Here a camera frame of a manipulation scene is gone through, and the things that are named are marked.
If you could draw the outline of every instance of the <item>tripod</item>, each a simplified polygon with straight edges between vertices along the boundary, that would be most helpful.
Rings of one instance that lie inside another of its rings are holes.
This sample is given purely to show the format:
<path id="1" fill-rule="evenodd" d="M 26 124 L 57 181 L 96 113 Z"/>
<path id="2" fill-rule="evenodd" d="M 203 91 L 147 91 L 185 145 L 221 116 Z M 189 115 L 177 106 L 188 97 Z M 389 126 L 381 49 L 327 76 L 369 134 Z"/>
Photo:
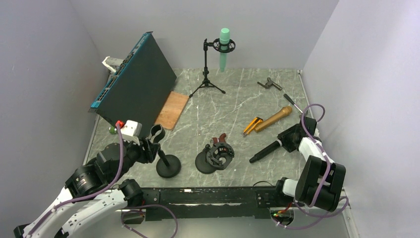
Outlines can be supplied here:
<path id="1" fill-rule="evenodd" d="M 207 68 L 207 50 L 209 46 L 213 46 L 213 48 L 221 53 L 228 53 L 235 49 L 235 42 L 232 40 L 229 40 L 229 43 L 222 44 L 219 42 L 219 38 L 215 39 L 213 42 L 207 42 L 207 39 L 204 40 L 203 43 L 203 50 L 204 50 L 204 80 L 201 82 L 200 86 L 192 93 L 190 94 L 190 98 L 193 97 L 193 95 L 200 89 L 200 88 L 216 88 L 223 94 L 226 92 L 224 90 L 221 90 L 219 87 L 214 85 L 212 82 L 210 82 L 209 78 L 207 78 L 207 75 L 209 74 L 209 69 Z"/>

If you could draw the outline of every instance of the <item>wooden board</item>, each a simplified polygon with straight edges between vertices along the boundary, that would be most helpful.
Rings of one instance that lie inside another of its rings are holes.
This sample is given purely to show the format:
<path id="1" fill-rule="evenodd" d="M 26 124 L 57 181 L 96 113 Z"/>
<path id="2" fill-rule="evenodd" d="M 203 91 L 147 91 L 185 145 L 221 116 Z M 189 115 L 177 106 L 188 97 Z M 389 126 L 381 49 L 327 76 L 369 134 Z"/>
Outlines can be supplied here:
<path id="1" fill-rule="evenodd" d="M 155 124 L 161 124 L 163 128 L 173 130 L 182 110 L 187 105 L 189 97 L 180 93 L 170 92 Z"/>

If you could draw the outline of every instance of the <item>black tripod stand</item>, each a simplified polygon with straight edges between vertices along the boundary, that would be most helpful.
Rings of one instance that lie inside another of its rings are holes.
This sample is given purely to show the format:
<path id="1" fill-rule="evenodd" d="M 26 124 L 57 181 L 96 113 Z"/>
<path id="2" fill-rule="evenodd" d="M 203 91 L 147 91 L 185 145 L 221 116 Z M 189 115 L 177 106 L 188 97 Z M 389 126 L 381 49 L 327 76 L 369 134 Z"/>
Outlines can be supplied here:
<path id="1" fill-rule="evenodd" d="M 207 42 L 207 39 L 204 40 L 204 44 L 203 44 L 203 50 L 204 50 L 204 71 L 203 71 L 203 75 L 204 75 L 204 80 L 202 81 L 200 86 L 198 86 L 198 88 L 192 94 L 190 94 L 190 98 L 200 88 L 216 88 L 220 92 L 222 92 L 223 94 L 226 93 L 225 91 L 221 90 L 216 85 L 212 84 L 210 82 L 210 80 L 207 78 L 207 75 L 209 74 L 209 69 L 207 68 L 207 49 L 208 49 L 209 46 L 213 46 L 213 48 L 215 50 L 219 51 L 220 53 L 229 53 L 229 52 L 232 52 L 235 49 L 236 45 L 235 45 L 235 42 L 232 41 L 232 40 L 229 40 L 229 43 L 227 43 L 227 44 L 220 43 L 219 38 L 215 39 L 213 42 Z"/>

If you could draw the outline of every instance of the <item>marble table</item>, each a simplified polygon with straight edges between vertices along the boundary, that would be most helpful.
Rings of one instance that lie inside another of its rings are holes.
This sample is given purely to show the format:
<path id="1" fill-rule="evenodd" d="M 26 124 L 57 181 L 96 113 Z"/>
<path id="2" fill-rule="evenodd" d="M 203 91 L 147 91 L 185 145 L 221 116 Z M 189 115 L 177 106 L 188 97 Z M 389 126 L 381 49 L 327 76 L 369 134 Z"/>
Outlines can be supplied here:
<path id="1" fill-rule="evenodd" d="M 174 69 L 177 77 L 174 91 L 189 95 L 203 80 L 201 68 Z M 257 81 L 267 77 L 283 87 L 282 91 L 265 89 Z M 287 93 L 301 108 L 306 107 L 304 89 L 294 69 L 238 68 L 220 72 L 210 70 L 212 83 L 226 91 L 214 88 L 200 89 L 187 103 L 175 129 L 166 131 L 161 141 L 166 154 L 176 155 L 182 164 L 181 172 L 170 179 L 159 177 L 156 160 L 151 164 L 135 164 L 120 181 L 135 179 L 142 187 L 209 187 L 251 186 L 260 180 L 275 183 L 282 177 L 298 179 L 305 165 L 299 152 L 277 149 L 266 158 L 250 164 L 255 153 L 272 143 L 278 133 L 299 122 L 299 111 L 293 108 L 290 116 L 278 121 L 260 133 L 254 131 L 242 136 L 254 117 L 267 119 L 282 107 L 290 105 L 283 97 Z M 108 131 L 109 123 L 100 119 L 95 131 L 88 159 L 96 156 L 108 144 L 117 142 L 117 135 Z M 196 155 L 212 137 L 227 134 L 226 142 L 235 151 L 235 157 L 226 170 L 205 175 L 194 164 Z"/>

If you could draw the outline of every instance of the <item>black round base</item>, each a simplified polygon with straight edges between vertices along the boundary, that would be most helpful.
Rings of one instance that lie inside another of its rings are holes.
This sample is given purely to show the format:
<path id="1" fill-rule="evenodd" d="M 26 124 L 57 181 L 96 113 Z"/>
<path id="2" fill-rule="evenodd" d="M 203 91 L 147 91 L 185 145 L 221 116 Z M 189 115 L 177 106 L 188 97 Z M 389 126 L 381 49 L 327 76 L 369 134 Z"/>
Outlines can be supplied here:
<path id="1" fill-rule="evenodd" d="M 156 171 L 162 178 L 172 178 L 181 171 L 181 161 L 174 155 L 166 155 L 166 159 L 169 162 L 169 167 L 165 165 L 162 159 L 159 159 L 156 163 Z"/>
<path id="2" fill-rule="evenodd" d="M 207 163 L 206 152 L 200 152 L 196 157 L 196 168 L 203 174 L 209 175 L 216 171 L 215 167 L 212 167 Z"/>

